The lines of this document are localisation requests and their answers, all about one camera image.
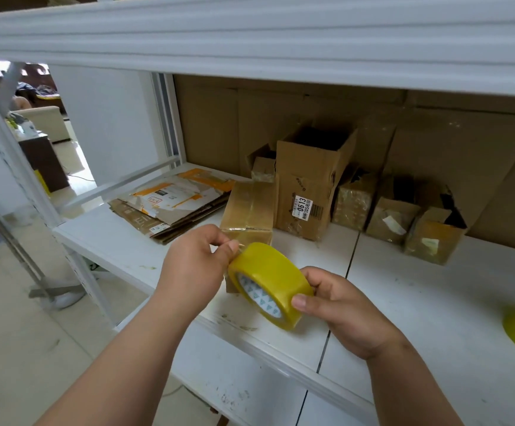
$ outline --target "hand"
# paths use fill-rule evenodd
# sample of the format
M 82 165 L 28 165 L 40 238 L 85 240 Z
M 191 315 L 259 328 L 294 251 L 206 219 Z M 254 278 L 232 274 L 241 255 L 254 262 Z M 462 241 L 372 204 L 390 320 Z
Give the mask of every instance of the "hand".
M 315 296 L 293 296 L 293 307 L 328 323 L 332 333 L 351 353 L 367 360 L 386 348 L 409 344 L 403 333 L 347 279 L 318 267 L 301 269 Z
M 210 245 L 218 249 L 212 253 Z M 170 246 L 154 297 L 170 301 L 190 323 L 218 292 L 238 247 L 238 241 L 230 240 L 214 224 L 190 230 Z

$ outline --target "forearm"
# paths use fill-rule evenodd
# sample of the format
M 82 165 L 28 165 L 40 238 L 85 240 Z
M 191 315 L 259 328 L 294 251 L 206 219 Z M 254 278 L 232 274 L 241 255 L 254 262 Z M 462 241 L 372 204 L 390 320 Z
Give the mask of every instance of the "forearm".
M 189 323 L 153 297 L 36 425 L 151 425 Z
M 407 341 L 367 360 L 381 426 L 464 426 Z

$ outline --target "barcode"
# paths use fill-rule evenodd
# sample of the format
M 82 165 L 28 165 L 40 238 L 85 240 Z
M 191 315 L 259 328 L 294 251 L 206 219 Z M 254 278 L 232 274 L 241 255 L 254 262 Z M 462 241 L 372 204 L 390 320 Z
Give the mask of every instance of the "barcode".
M 323 207 L 318 206 L 317 204 L 313 204 L 311 208 L 311 216 L 313 216 L 317 220 L 320 220 L 323 216 Z

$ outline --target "upper shelf beam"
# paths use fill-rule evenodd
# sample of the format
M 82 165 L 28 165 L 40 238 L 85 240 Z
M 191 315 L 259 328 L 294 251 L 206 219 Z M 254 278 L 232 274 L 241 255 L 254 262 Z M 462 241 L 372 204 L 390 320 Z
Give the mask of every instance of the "upper shelf beam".
M 515 0 L 121 0 L 4 12 L 0 59 L 515 95 Z

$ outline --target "finger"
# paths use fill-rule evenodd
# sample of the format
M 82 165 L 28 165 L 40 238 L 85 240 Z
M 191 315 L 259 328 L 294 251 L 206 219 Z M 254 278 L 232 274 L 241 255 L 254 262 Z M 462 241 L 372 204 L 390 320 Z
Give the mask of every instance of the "finger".
M 225 269 L 233 258 L 236 257 L 239 247 L 239 241 L 234 239 L 221 244 L 218 249 L 214 251 L 212 256 L 215 257 L 215 259 L 218 260 Z
M 318 287 L 322 283 L 332 284 L 335 277 L 338 278 L 338 275 L 315 266 L 306 266 L 301 272 L 312 287 Z
M 200 236 L 205 243 L 210 245 L 220 246 L 230 240 L 215 224 L 205 224 L 192 230 L 192 233 L 196 233 L 196 236 Z
M 338 302 L 317 298 L 316 296 L 296 294 L 291 299 L 291 305 L 298 311 L 318 317 L 325 322 L 339 321 L 340 305 Z

